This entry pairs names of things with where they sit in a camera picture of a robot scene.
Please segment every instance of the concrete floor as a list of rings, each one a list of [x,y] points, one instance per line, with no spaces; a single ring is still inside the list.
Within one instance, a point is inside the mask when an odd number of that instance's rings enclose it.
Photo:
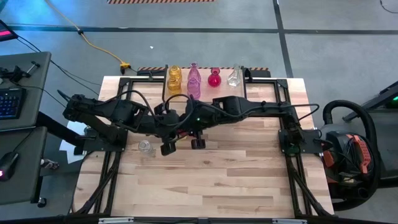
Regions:
[[[79,26],[148,28],[239,28],[276,29],[272,0],[216,0],[214,3],[108,5],[106,1],[72,0],[52,2]],[[398,1],[384,0],[386,7],[398,11]],[[384,11],[378,0],[279,0],[285,29],[398,30],[398,14]],[[0,19],[10,25],[36,24],[68,26],[42,0],[9,0]],[[88,46],[75,32],[17,31],[40,50],[75,75],[101,83],[105,75],[119,75],[118,61]],[[272,77],[286,77],[278,34],[217,34],[161,32],[87,32],[92,43],[131,62],[134,68],[165,64],[202,66],[269,67]],[[343,99],[359,104],[397,80],[398,35],[286,35],[295,78],[304,78],[311,103],[323,108],[329,101]],[[1,42],[0,55],[31,52],[16,40]],[[45,89],[62,100],[56,90],[66,94],[90,91],[50,66]],[[66,124],[62,107],[44,94],[41,111]],[[347,111],[336,110],[342,117]],[[321,112],[313,115],[315,126],[323,124]],[[374,116],[379,142],[398,128],[384,115]],[[59,139],[49,137],[45,154],[65,164],[58,152]],[[383,159],[394,166],[398,153],[392,144],[380,146]],[[65,167],[77,172],[79,164]],[[46,177],[42,195],[45,208],[28,203],[0,207],[0,220],[65,214],[70,206],[76,174]],[[378,190],[364,205],[337,214],[379,222],[398,223],[398,190]]]

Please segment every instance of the pink glass bottle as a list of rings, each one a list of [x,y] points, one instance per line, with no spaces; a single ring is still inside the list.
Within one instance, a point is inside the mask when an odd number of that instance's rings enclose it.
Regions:
[[[201,77],[199,71],[197,69],[198,64],[196,62],[191,63],[191,70],[188,75],[188,96],[193,95],[195,100],[199,100],[200,98],[200,83]]]
[[[219,68],[211,68],[211,75],[207,79],[207,82],[212,87],[218,87],[221,84],[221,76]]]

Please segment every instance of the computer mouse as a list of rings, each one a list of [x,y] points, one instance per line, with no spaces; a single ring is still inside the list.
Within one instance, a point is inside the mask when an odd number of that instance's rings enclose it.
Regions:
[[[14,175],[19,154],[16,152],[7,152],[0,159],[0,181],[9,180]]]

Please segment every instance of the wooden table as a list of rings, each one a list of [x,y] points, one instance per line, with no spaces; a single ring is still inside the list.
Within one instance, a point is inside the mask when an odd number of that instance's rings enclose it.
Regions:
[[[104,77],[100,100],[117,93],[120,77]],[[308,103],[304,80],[288,79],[292,104]],[[162,102],[161,83],[135,83],[151,106]],[[251,101],[275,101],[274,88],[265,84],[247,84]],[[203,91],[204,99],[211,99]],[[137,94],[132,100],[143,103]],[[182,113],[185,103],[170,107]],[[298,116],[310,108],[297,108]],[[312,117],[301,120],[303,129],[313,127]],[[248,118],[204,131],[206,149],[192,150],[190,138],[177,143],[177,151],[160,154],[161,141],[153,136],[129,133],[122,155],[113,202],[112,216],[129,217],[294,217],[285,158],[280,152],[278,118]],[[155,157],[138,151],[141,140],[149,140],[157,149]],[[333,213],[325,171],[319,158],[304,154],[307,184],[317,200]],[[98,185],[103,152],[92,153],[81,167],[75,191],[79,209]],[[106,204],[105,190],[102,206]],[[303,200],[298,190],[302,211]]]

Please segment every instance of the yellow glass bottle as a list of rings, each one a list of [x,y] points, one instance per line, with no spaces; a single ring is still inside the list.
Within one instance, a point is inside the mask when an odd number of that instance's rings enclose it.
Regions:
[[[170,76],[167,81],[167,88],[169,89],[170,95],[176,95],[181,93],[181,82],[176,79],[175,76]]]
[[[175,79],[177,79],[180,83],[182,82],[181,68],[177,65],[173,65],[170,67],[169,75],[170,78],[175,77]]]

